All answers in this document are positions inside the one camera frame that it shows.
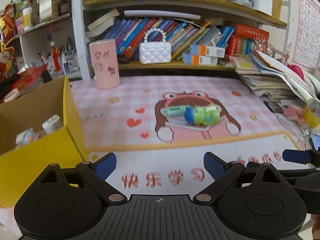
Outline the person right hand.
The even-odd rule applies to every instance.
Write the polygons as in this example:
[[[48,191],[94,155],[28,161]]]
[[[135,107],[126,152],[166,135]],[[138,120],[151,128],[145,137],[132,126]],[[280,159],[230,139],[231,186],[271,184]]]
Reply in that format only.
[[[320,240],[320,215],[312,215],[313,220],[312,226],[312,237],[315,240]]]

